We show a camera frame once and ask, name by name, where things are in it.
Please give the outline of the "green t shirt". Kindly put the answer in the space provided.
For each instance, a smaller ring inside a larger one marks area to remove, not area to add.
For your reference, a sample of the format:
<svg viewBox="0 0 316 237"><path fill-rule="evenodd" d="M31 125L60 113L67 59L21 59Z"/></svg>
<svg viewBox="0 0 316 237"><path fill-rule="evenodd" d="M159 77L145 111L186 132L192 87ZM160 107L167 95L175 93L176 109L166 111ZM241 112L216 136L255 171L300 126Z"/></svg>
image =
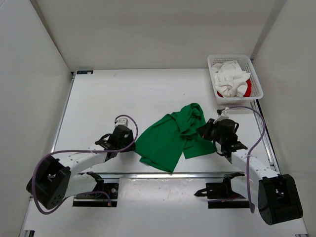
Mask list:
<svg viewBox="0 0 316 237"><path fill-rule="evenodd" d="M178 112L166 114L137 139L135 152L140 156L139 161L173 173L181 155L190 159L215 153L217 149L213 143L197 133L197 129L204 125L204 113L198 103L191 103Z"/></svg>

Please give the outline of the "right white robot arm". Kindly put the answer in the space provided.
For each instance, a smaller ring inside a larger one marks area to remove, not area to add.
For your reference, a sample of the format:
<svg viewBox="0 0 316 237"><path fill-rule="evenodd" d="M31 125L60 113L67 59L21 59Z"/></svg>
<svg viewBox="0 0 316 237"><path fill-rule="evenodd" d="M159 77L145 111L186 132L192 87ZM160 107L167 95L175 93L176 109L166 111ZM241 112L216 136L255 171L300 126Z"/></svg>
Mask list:
<svg viewBox="0 0 316 237"><path fill-rule="evenodd" d="M281 175L248 155L247 147L238 140L238 127L239 124L231 119L210 119L197 129L202 139L217 146L220 156L240 171L226 174L221 183L208 183L195 196L213 201L246 198L258 208L268 225L302 218L303 209L294 178L289 174Z"/></svg>

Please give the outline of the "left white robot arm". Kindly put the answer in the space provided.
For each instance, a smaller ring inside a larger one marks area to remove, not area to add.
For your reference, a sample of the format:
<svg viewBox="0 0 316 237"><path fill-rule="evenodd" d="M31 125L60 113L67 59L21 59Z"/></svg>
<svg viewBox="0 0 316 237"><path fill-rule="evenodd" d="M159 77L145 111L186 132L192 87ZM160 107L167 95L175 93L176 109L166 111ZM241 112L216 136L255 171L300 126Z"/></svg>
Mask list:
<svg viewBox="0 0 316 237"><path fill-rule="evenodd" d="M49 155L38 165L26 190L47 210L59 207L66 198L76 195L108 198L102 177L88 169L109 161L118 153L135 150L133 140L132 129L119 124L113 133L102 136L86 153L67 152L58 158Z"/></svg>

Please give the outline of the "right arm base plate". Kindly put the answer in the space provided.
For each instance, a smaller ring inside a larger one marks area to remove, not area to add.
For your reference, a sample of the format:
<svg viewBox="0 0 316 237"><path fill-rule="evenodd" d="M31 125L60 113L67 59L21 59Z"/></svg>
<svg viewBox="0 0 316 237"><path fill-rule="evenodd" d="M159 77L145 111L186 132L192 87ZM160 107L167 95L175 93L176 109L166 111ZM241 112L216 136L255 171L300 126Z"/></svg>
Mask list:
<svg viewBox="0 0 316 237"><path fill-rule="evenodd" d="M249 208L248 200L232 191L228 182L207 182L205 188L195 192L198 198L207 198L208 209L243 209Z"/></svg>

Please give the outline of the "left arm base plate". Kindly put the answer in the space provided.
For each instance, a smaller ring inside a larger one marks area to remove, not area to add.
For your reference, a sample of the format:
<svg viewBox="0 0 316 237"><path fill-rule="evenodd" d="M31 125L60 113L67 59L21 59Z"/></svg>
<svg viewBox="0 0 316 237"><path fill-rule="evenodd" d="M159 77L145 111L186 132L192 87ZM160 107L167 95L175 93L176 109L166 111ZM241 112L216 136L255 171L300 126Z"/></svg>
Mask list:
<svg viewBox="0 0 316 237"><path fill-rule="evenodd" d="M103 186L99 185L93 191L93 194L84 193L74 196L73 207L117 207L119 179L105 179Z"/></svg>

